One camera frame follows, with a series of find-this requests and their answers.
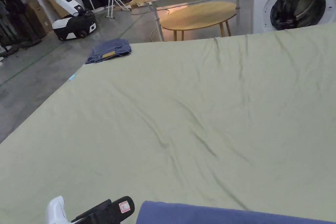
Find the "gray floor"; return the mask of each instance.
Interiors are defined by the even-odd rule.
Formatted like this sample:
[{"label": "gray floor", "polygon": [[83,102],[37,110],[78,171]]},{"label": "gray floor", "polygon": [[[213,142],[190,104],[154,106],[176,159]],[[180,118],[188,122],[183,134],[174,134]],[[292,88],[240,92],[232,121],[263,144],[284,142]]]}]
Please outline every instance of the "gray floor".
[{"label": "gray floor", "polygon": [[[144,13],[146,8],[133,10]],[[240,34],[250,33],[251,0],[241,0]],[[163,10],[160,17],[168,14]],[[85,62],[89,51],[102,41],[123,38],[130,43],[151,42],[150,34],[155,29],[152,13],[131,15],[115,12],[115,19],[107,19],[104,13],[97,14],[98,30],[82,40],[60,42],[53,32],[42,43],[6,58],[0,67],[0,143],[22,124],[48,97],[50,97]],[[233,35],[236,19],[229,21]],[[166,41],[173,40],[173,32],[164,30]],[[185,32],[185,40],[220,37],[219,26]],[[152,40],[159,41],[157,32]]]}]

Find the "washing machine door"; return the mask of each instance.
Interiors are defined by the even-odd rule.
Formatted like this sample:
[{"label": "washing machine door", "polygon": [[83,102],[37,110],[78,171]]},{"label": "washing machine door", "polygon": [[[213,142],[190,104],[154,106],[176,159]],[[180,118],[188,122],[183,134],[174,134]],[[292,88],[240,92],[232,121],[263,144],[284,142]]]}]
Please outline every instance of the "washing machine door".
[{"label": "washing machine door", "polygon": [[269,0],[264,8],[264,31],[293,29],[335,20],[336,0]]},{"label": "washing machine door", "polygon": [[317,25],[326,11],[326,0],[277,0],[270,22],[277,30]]}]

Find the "cardboard box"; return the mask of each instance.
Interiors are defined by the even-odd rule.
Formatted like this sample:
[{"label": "cardboard box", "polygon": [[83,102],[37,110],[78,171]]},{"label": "cardboard box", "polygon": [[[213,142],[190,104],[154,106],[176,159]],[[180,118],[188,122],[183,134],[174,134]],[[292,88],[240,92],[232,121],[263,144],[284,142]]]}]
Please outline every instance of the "cardboard box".
[{"label": "cardboard box", "polygon": [[67,12],[62,6],[56,3],[55,0],[47,0],[51,7],[55,10],[59,18],[64,18],[65,16],[69,15],[70,13]]},{"label": "cardboard box", "polygon": [[50,20],[38,2],[29,2],[26,7],[27,17],[38,34],[45,36],[53,30]]}]

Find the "mattress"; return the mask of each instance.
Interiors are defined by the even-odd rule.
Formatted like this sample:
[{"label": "mattress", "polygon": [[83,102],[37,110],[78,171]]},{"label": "mattress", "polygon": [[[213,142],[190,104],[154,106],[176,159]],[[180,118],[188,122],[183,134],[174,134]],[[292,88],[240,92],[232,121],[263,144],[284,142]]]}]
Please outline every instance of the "mattress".
[{"label": "mattress", "polygon": [[0,145],[0,220],[144,200],[336,221],[336,24],[132,44]]}]

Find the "round wooden table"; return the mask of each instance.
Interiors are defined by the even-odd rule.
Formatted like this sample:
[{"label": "round wooden table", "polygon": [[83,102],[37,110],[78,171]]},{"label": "round wooden table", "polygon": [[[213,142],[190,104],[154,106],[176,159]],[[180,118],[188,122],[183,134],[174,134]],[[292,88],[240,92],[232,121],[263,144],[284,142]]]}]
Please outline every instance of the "round wooden table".
[{"label": "round wooden table", "polygon": [[222,37],[225,36],[223,23],[229,36],[231,36],[228,20],[237,14],[236,4],[230,2],[210,2],[191,5],[186,8],[169,14],[161,20],[161,26],[167,30],[174,31],[174,41],[178,40],[177,31],[196,30],[210,26],[220,25]]}]

